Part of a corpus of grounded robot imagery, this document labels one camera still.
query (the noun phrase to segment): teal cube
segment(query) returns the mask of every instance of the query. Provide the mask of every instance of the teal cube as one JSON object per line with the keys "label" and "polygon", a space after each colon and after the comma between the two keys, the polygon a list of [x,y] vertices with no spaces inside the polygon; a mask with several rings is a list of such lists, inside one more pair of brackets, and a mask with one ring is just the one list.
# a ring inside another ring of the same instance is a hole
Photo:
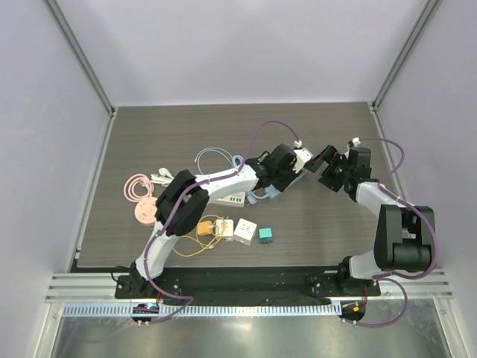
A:
{"label": "teal cube", "polygon": [[274,241],[274,236],[269,227],[259,230],[259,239],[261,244],[271,244]]}

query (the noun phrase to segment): dark wooden table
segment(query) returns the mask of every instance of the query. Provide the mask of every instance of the dark wooden table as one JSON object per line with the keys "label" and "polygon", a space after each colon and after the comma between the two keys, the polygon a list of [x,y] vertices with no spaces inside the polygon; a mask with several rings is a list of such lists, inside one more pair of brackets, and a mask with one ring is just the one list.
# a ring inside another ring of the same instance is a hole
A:
{"label": "dark wooden table", "polygon": [[[345,150],[355,136],[377,136],[373,117],[365,103],[355,104],[246,104],[176,107],[121,107],[104,158],[101,176],[83,238],[78,267],[128,266],[140,254],[151,235],[149,227],[134,218],[135,204],[122,194],[133,174],[168,168],[173,174],[189,169],[198,174],[195,155],[206,147],[222,147],[244,154],[255,129],[265,120],[290,124],[303,144],[319,153],[326,145]],[[279,125],[267,126],[257,137],[252,155],[271,151],[294,138]],[[388,172],[381,145],[372,143],[373,176]],[[203,156],[204,172],[228,168],[215,153]],[[274,243],[252,245],[223,242],[195,257],[171,253],[167,266],[306,266],[335,265],[343,257],[373,247],[376,219],[344,192],[334,193],[308,173],[297,185],[274,200],[245,207],[211,204],[206,213],[244,218],[259,227],[270,227]],[[154,196],[159,196],[156,186]],[[182,239],[176,245],[184,253],[198,249]]]}

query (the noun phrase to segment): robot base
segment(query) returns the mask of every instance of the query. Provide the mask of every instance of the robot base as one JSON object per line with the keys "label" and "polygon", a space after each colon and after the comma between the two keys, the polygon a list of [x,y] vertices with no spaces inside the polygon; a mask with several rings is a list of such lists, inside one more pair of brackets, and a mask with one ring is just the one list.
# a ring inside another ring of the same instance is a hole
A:
{"label": "robot base", "polygon": [[[118,299],[157,298],[147,282],[134,290],[133,275],[120,276]],[[311,306],[329,304],[330,298],[381,294],[372,280],[355,280],[343,285],[336,266],[164,268],[154,280],[165,291],[194,297],[195,306]],[[179,304],[164,297],[165,304]]]}

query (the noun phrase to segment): white wall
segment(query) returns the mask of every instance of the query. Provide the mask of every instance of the white wall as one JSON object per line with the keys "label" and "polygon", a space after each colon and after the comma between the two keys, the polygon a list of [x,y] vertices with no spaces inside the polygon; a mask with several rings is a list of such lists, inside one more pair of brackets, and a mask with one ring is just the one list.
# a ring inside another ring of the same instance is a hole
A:
{"label": "white wall", "polygon": [[0,356],[32,357],[107,123],[42,1],[0,11]]}
{"label": "white wall", "polygon": [[58,0],[114,105],[370,101],[425,0]]}
{"label": "white wall", "polygon": [[435,209],[440,264],[477,340],[477,2],[442,1],[381,113],[410,199]]}

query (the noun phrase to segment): white box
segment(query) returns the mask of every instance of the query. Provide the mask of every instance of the white box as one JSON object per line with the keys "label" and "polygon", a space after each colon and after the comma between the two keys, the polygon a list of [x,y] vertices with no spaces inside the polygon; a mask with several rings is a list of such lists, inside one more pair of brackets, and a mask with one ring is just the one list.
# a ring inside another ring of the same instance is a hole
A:
{"label": "white box", "polygon": [[240,219],[236,229],[233,231],[233,239],[242,244],[250,246],[255,236],[256,224],[245,219]]}
{"label": "white box", "polygon": [[225,219],[225,220],[216,220],[215,221],[215,232],[214,234],[216,236],[220,235],[224,228],[224,222],[225,222],[225,231],[222,237],[226,241],[232,241],[233,240],[233,220],[231,219]]}

